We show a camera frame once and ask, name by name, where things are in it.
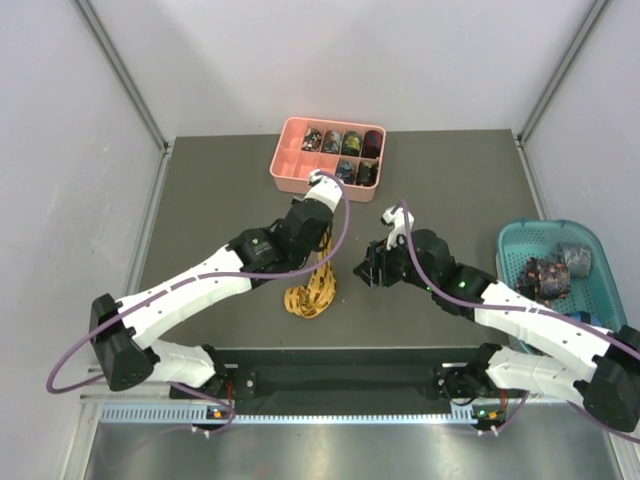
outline small parts in tray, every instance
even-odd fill
[[[361,160],[356,168],[354,160],[341,158],[336,168],[336,177],[340,178],[345,185],[372,187],[378,179],[378,162]]]
[[[340,159],[338,168],[336,168],[336,177],[342,180],[345,185],[356,183],[356,169],[353,166],[353,162],[346,158]]]
[[[335,174],[349,199],[373,199],[382,172],[386,132],[363,125],[317,118],[291,117],[282,129],[269,171],[283,192],[309,191],[314,170]]]
[[[552,258],[563,262],[572,278],[586,278],[591,271],[591,249],[586,245],[559,243],[551,252]]]
[[[362,137],[358,135],[358,132],[350,131],[344,134],[344,140],[342,141],[342,155],[357,157],[360,155],[361,148]]]
[[[364,158],[378,158],[382,149],[382,133],[377,130],[369,130],[364,134],[363,144],[362,156]]]
[[[527,261],[516,282],[516,290],[550,307],[552,300],[569,295],[571,280],[589,276],[591,254],[586,245],[559,243],[547,258],[531,257]]]
[[[375,185],[377,178],[378,162],[372,162],[371,160],[362,160],[360,162],[360,166],[358,167],[358,174],[356,175],[356,185],[371,187]]]
[[[322,153],[333,153],[335,155],[340,153],[340,145],[342,144],[342,135],[335,130],[327,130],[324,134],[324,141],[322,142]]]
[[[516,283],[516,290],[523,296],[550,307],[551,300],[569,295],[569,270],[564,263],[531,257]]]
[[[322,133],[317,128],[309,127],[302,140],[302,150],[305,152],[319,152],[322,143]]]

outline gray work surface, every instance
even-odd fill
[[[126,460],[165,428],[101,424],[85,480],[622,478],[607,435],[566,405],[527,405],[497,438],[468,426],[237,425],[209,440],[174,431]]]
[[[269,164],[277,135],[176,140],[141,280],[149,288],[200,263],[247,228],[286,215],[292,194],[276,189]],[[338,291],[313,320],[287,313],[284,292],[308,277],[270,282],[176,326],[166,340],[218,348],[466,347],[506,337],[452,317],[410,285],[369,289],[352,269],[367,244],[387,235],[382,212],[409,202],[415,229],[449,243],[460,262],[495,273],[496,238],[536,209],[508,130],[389,133],[380,185],[352,203],[352,221],[333,261]],[[334,237],[342,228],[338,207]]]

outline wire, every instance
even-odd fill
[[[342,192],[342,199],[344,200],[344,222],[343,222],[343,226],[342,226],[342,231],[340,232],[340,237],[338,238],[338,241],[336,242],[335,246],[333,247],[333,249],[331,250],[331,252],[329,252],[329,254],[322,259],[320,262],[311,265],[309,267],[305,267],[302,268],[300,270],[295,270],[292,272],[285,272],[285,273],[247,273],[247,272],[210,272],[210,273],[205,273],[205,274],[201,274],[198,275],[197,278],[196,277],[191,277],[185,280],[181,280],[180,282],[176,283],[175,285],[172,285],[168,290],[164,290],[162,292],[158,292],[148,298],[146,298],[145,300],[143,300],[142,302],[128,308],[127,310],[123,311],[122,313],[118,313],[115,316],[113,316],[112,318],[110,318],[109,320],[107,320],[105,323],[103,323],[102,325],[98,326],[97,328],[94,328],[92,331],[90,331],[87,335],[83,336],[80,340],[78,340],[76,343],[74,343],[61,357],[60,359],[54,364],[53,368],[51,369],[51,372],[49,373],[49,376],[47,377],[47,383],[46,383],[46,388],[47,391],[51,394],[57,395],[57,394],[62,394],[62,393],[67,393],[70,392],[72,390],[76,390],[78,388],[84,387],[86,385],[90,385],[98,380],[100,380],[101,378],[104,377],[104,375],[96,375],[95,377],[91,377],[87,380],[81,381],[81,382],[77,382],[71,385],[67,385],[64,387],[55,387],[53,385],[56,377],[58,376],[58,374],[60,373],[60,370],[62,369],[62,367],[69,361],[69,359],[78,351],[80,350],[80,348],[82,346],[84,346],[86,343],[88,343],[89,341],[91,341],[93,338],[95,338],[96,336],[98,336],[100,333],[104,332],[105,330],[107,330],[108,328],[110,328],[111,326],[113,326],[115,323],[121,321],[123,318],[126,318],[128,315],[131,315],[132,313],[140,310],[141,308],[145,308],[146,306],[149,306],[151,303],[155,302],[156,300],[164,297],[165,295],[168,295],[170,292],[173,292],[179,288],[184,287],[185,285],[188,285],[192,282],[195,282],[196,280],[204,280],[207,278],[219,278],[219,277],[241,277],[241,278],[254,278],[254,279],[262,279],[262,280],[279,280],[279,279],[284,279],[284,278],[292,278],[292,277],[297,277],[299,275],[306,275],[308,273],[313,273],[316,269],[320,268],[321,266],[323,266],[324,264],[328,263],[329,261],[331,261],[331,259],[333,258],[333,256],[338,252],[338,250],[340,250],[340,248],[342,247],[342,245],[344,244],[344,240],[347,236],[347,231],[349,230],[349,224],[351,221],[351,204],[349,202],[349,198],[347,197],[347,192],[346,189],[344,188],[344,184],[342,183],[341,180],[339,180],[335,175],[332,175],[328,172],[323,172],[323,171],[319,171],[318,175],[324,176],[324,177],[328,177],[329,179],[331,179],[332,181],[334,181],[336,183],[336,185],[338,186],[338,188],[340,189],[340,191]],[[182,390],[185,393],[188,393],[192,396],[198,397],[202,400],[206,400],[207,402],[210,403],[214,403],[216,405],[220,405],[222,406],[225,410],[230,412],[229,418],[227,420],[227,422],[222,425],[220,428],[218,428],[217,430],[212,430],[211,433],[213,434],[219,434],[222,433],[223,431],[227,430],[233,420],[236,417],[236,411],[233,408],[233,405],[231,404],[231,402],[229,402],[229,404],[222,402],[220,400],[218,400],[215,397],[209,396],[209,395],[205,395],[201,392],[198,392],[197,390],[194,390],[192,388],[189,388],[185,385],[181,385],[179,383],[176,382],[169,382],[170,385],[174,388],[177,388],[178,390]],[[191,427],[186,427],[184,425],[179,425],[179,426],[172,426],[169,427],[165,430],[162,430],[160,432],[158,432],[157,434],[153,435],[152,437],[148,438],[147,440],[145,440],[144,442],[142,442],[140,445],[136,446],[133,451],[130,453],[130,455],[128,455],[127,457],[125,457],[124,459],[120,460],[115,467],[111,467],[111,468],[117,468],[118,466],[122,465],[124,462],[126,462],[127,460],[129,460],[135,453],[137,453],[138,451],[140,451],[142,448],[144,448],[146,445],[148,445],[150,442],[152,442],[153,440],[159,438],[160,436],[164,435],[165,433],[168,432],[172,432],[172,431],[176,431],[176,430],[184,430],[186,428],[191,428]]]
[[[285,272],[285,273],[249,273],[249,272],[209,272],[209,273],[204,273],[204,274],[200,274],[196,277],[191,277],[185,280],[181,280],[180,282],[176,283],[175,285],[172,285],[168,290],[163,290],[162,292],[158,292],[154,295],[151,295],[150,297],[147,297],[145,300],[141,301],[140,303],[137,303],[136,305],[128,308],[127,310],[123,311],[122,313],[118,313],[116,315],[114,315],[112,318],[110,318],[109,320],[107,320],[105,323],[103,323],[102,325],[94,328],[92,331],[90,331],[88,334],[86,334],[85,336],[83,336],[80,340],[78,340],[76,343],[74,343],[69,350],[67,350],[62,357],[60,357],[60,359],[55,363],[55,365],[53,366],[53,368],[51,369],[51,372],[49,373],[49,376],[47,377],[47,391],[51,394],[61,394],[61,393],[66,393],[66,392],[70,392],[72,390],[76,390],[78,388],[84,387],[85,385],[90,385],[94,382],[96,382],[97,380],[100,380],[101,378],[104,377],[104,375],[96,375],[95,377],[89,378],[87,380],[84,380],[82,382],[78,382],[78,383],[74,383],[72,385],[67,385],[65,387],[55,387],[53,385],[53,382],[55,381],[56,377],[58,376],[58,373],[60,372],[60,370],[62,369],[62,367],[69,361],[69,359],[78,351],[80,350],[80,348],[85,344],[88,343],[90,340],[92,340],[93,338],[95,338],[96,336],[98,336],[100,333],[104,332],[105,330],[107,330],[108,328],[112,327],[113,325],[115,325],[117,322],[121,321],[123,318],[126,318],[128,315],[131,315],[134,312],[137,312],[138,310],[145,308],[146,306],[152,304],[153,302],[155,302],[156,300],[164,297],[165,295],[168,295],[170,292],[173,292],[179,288],[184,287],[185,285],[188,285],[192,282],[195,282],[196,280],[204,280],[206,278],[220,278],[220,277],[240,277],[240,278],[254,278],[254,279],[262,279],[262,280],[280,280],[280,279],[284,279],[284,278],[292,278],[292,277],[297,277],[299,275],[306,275],[308,273],[312,273],[314,270],[318,269],[319,267],[321,267],[322,265],[324,265],[325,263],[328,263],[333,256],[338,252],[338,250],[340,250],[340,248],[342,247],[342,244],[344,243],[344,240],[347,236],[347,230],[349,229],[349,223],[351,221],[351,205],[349,203],[349,199],[347,198],[347,192],[344,188],[344,184],[342,183],[341,180],[339,180],[336,176],[327,173],[327,172],[323,172],[320,171],[318,172],[318,175],[322,175],[324,177],[328,177],[331,180],[333,180],[336,185],[340,188],[340,190],[342,191],[342,198],[344,199],[344,224],[342,227],[342,231],[340,232],[340,237],[338,238],[338,241],[336,242],[335,246],[333,247],[333,250],[331,250],[331,252],[329,252],[329,254],[322,259],[319,263],[316,263],[314,265],[311,265],[309,267],[305,267],[303,269],[300,270],[294,270],[292,272]]]
[[[468,405],[471,405],[474,402],[474,400],[476,400],[478,398],[477,395],[472,397],[472,398],[470,398],[469,400],[465,400],[464,402],[461,402],[461,403],[458,403],[455,400],[453,400],[453,396],[449,393],[449,387],[447,387],[447,382],[449,381],[449,376],[452,373],[454,373],[454,371],[453,370],[449,370],[445,374],[444,378],[442,379],[443,380],[443,382],[442,382],[442,393],[444,394],[444,396],[446,397],[446,399],[449,402],[453,403],[454,405],[457,405],[458,407],[466,407]]]
[[[406,200],[400,200],[400,202],[398,202],[398,204],[395,206],[393,212],[395,212],[398,208],[402,208],[403,209],[403,215],[404,215],[404,223],[405,225],[411,225],[410,221],[409,221],[409,205],[407,204]],[[426,273],[424,273],[424,270],[422,270],[422,266],[420,265],[420,262],[418,261],[418,256],[416,254],[416,250],[415,250],[415,246],[413,244],[413,238],[412,235],[405,235],[406,240],[407,240],[407,245],[408,245],[408,250],[409,250],[409,256],[411,257],[411,263],[413,263],[414,268],[416,269],[416,272],[418,273],[418,276],[420,277],[420,279],[427,284],[428,287],[431,288],[431,290],[438,295],[439,297],[444,298],[445,300],[447,300],[448,302],[451,302],[455,305],[459,305],[461,307],[465,307],[465,308],[473,308],[473,309],[481,309],[481,310],[500,310],[503,312],[528,312],[531,314],[538,314],[538,315],[544,315],[547,317],[551,317],[551,318],[555,318],[556,320],[560,320],[561,322],[564,323],[568,323],[569,325],[572,325],[576,328],[579,328],[581,330],[584,330],[585,332],[588,332],[592,335],[595,335],[596,337],[608,342],[609,344],[615,346],[616,348],[622,350],[623,352],[625,352],[626,354],[628,354],[629,356],[631,356],[632,358],[634,358],[636,361],[640,362],[640,353],[636,352],[635,350],[633,350],[631,347],[625,345],[624,343],[622,343],[621,341],[610,337],[596,329],[594,329],[592,326],[584,324],[584,323],[580,323],[570,317],[567,317],[565,315],[562,315],[561,313],[558,312],[553,312],[553,311],[549,311],[549,310],[541,310],[538,308],[527,308],[527,307],[521,307],[521,306],[515,306],[515,305],[487,305],[484,303],[473,303],[473,302],[467,302],[465,300],[460,300],[458,298],[455,298],[451,295],[449,295],[446,292],[443,292],[442,290],[440,290],[432,281],[431,279],[427,276]],[[513,420],[520,414],[521,410],[522,410],[522,406],[525,404],[525,402],[527,401],[527,399],[529,398],[529,392],[526,392],[525,395],[522,397],[522,400],[520,401],[520,403],[518,404],[518,406],[515,408],[515,410],[513,411],[513,414],[506,420],[506,422],[499,426],[496,430],[498,433],[500,433],[501,431],[503,431],[505,428],[507,428],[511,422],[513,422]],[[589,414],[587,411],[585,411],[584,409],[573,405],[575,408],[577,408],[580,413],[587,418],[589,421],[595,423],[596,425],[600,426],[601,428],[607,430],[609,433],[611,433],[612,435],[617,435],[620,438],[623,438],[625,440],[628,440],[632,443],[638,444],[640,445],[640,438],[635,438],[632,437],[631,435],[626,435],[622,432],[619,432],[617,430],[614,430],[610,427],[607,427],[606,425],[604,425],[602,422],[600,422],[599,420],[597,420],[596,418],[593,417],[593,415]]]
[[[503,413],[506,413],[508,406],[509,406],[509,397],[507,396],[507,391],[500,390],[500,411]]]

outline metal frame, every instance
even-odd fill
[[[551,103],[551,100],[553,100],[553,97],[555,97],[558,88],[567,77],[572,65],[575,63],[578,55],[584,48],[587,40],[589,40],[589,37],[598,24],[598,21],[602,18],[610,3],[611,0],[595,0],[591,4],[589,11],[586,13],[580,27],[578,28],[578,31],[573,36],[567,50],[562,55],[560,63],[553,72],[553,75],[551,75],[547,85],[542,90],[535,107],[533,107],[533,110],[529,114],[529,117],[522,128],[522,132],[518,135],[518,140],[520,140],[521,143],[525,144],[531,138],[538,122],[549,107],[549,104]]]
[[[118,81],[122,85],[126,95],[131,100],[133,108],[135,108],[138,115],[140,115],[140,119],[147,128],[149,135],[151,135],[153,141],[158,145],[158,148],[165,151],[169,144],[162,135],[153,115],[151,115],[147,104],[144,102],[138,87],[136,87],[135,82],[131,78],[127,67],[111,41],[104,25],[102,25],[93,5],[91,5],[89,0],[71,0],[71,2],[75,5],[80,17],[84,20],[98,47],[104,54],[105,59],[109,62],[113,73],[118,78]]]

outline dark gray table surface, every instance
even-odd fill
[[[269,163],[277,135],[176,140],[151,236],[141,288],[201,262],[250,227],[286,214]],[[463,347],[506,337],[441,311],[413,286],[370,290],[351,271],[366,246],[387,235],[379,218],[405,198],[414,228],[429,228],[461,262],[495,272],[496,238],[518,217],[536,217],[508,130],[389,133],[381,182],[370,203],[353,203],[344,247],[333,262],[334,303],[316,319],[284,309],[288,286],[270,282],[229,298],[175,327],[166,340],[219,348]],[[334,234],[342,228],[338,207]]]

